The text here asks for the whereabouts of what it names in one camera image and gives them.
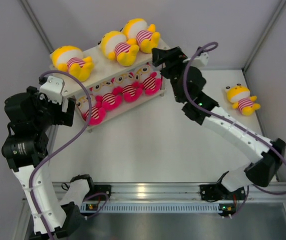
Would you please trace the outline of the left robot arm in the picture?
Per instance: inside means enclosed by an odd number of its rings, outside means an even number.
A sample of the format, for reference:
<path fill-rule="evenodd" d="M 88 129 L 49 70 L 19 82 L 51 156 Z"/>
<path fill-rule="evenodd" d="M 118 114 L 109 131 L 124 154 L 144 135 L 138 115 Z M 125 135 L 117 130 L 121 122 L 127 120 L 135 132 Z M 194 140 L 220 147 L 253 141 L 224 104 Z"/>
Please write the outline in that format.
<path fill-rule="evenodd" d="M 2 146 L 2 155 L 20 182 L 31 209 L 34 232 L 32 240 L 69 237 L 80 225 L 83 199 L 90 200 L 96 193 L 88 174 L 71 179 L 62 200 L 58 200 L 50 178 L 50 158 L 46 134 L 52 125 L 72 126 L 76 101 L 68 99 L 66 111 L 61 103 L 35 87 L 5 100 L 5 113 L 10 122 L 9 135 Z"/>

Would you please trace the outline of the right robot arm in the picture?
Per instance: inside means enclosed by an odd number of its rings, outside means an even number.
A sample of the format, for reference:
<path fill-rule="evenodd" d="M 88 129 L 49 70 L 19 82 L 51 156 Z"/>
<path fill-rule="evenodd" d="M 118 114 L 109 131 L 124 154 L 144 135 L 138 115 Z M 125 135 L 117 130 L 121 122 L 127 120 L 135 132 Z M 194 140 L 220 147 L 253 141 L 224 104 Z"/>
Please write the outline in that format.
<path fill-rule="evenodd" d="M 270 140 L 242 126 L 203 92 L 206 80 L 192 63 L 202 53 L 217 47 L 215 41 L 200 46 L 192 58 L 188 58 L 180 47 L 153 48 L 152 64 L 160 67 L 161 75 L 170 80 L 175 100 L 184 104 L 182 110 L 190 120 L 216 132 L 248 158 L 249 163 L 226 171 L 214 183 L 218 196 L 226 199 L 234 191 L 249 185 L 264 191 L 283 163 L 286 144 L 280 138 Z"/>

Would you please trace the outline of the yellow frog plush front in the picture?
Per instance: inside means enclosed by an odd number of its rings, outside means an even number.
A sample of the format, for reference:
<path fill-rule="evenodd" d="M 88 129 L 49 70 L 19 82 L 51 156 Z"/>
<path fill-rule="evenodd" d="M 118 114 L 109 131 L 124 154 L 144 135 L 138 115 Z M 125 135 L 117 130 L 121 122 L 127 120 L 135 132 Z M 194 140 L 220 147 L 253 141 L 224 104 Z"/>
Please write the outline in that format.
<path fill-rule="evenodd" d="M 53 66 L 62 72 L 69 73 L 80 82 L 86 81 L 95 67 L 90 56 L 76 46 L 65 45 L 50 53 Z"/>

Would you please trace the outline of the pink plush with glasses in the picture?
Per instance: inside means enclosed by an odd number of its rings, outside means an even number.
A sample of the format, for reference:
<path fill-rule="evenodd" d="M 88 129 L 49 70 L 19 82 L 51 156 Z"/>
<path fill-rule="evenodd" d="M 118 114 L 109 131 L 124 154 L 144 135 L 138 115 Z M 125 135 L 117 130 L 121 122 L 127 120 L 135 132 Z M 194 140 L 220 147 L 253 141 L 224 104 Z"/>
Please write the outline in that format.
<path fill-rule="evenodd" d="M 131 71 L 116 76 L 111 81 L 114 85 L 113 94 L 122 96 L 127 103 L 135 102 L 142 94 L 142 89 Z"/>

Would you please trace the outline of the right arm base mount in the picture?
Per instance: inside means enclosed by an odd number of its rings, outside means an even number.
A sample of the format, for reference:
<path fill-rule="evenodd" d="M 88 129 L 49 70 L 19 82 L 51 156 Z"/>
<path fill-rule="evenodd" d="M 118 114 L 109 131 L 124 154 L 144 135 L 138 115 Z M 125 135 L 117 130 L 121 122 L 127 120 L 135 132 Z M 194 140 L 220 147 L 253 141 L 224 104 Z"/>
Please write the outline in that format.
<path fill-rule="evenodd" d="M 202 201 L 215 203 L 218 201 L 228 201 L 220 203 L 219 215 L 223 218 L 232 218 L 238 213 L 248 198 L 249 188 L 240 187 L 235 191 L 228 191 L 220 182 L 211 184 L 201 184 L 200 196 Z"/>

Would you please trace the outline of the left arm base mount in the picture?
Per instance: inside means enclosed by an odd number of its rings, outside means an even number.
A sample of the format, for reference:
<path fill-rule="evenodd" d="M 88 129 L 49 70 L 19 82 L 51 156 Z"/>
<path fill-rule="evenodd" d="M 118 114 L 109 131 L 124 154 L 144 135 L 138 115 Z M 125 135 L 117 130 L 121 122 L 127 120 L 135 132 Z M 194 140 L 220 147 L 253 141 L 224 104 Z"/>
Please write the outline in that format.
<path fill-rule="evenodd" d="M 85 195 L 80 207 L 81 214 L 89 216 L 99 213 L 109 200 L 111 190 L 112 186 L 110 184 L 96 184 L 94 188 Z"/>

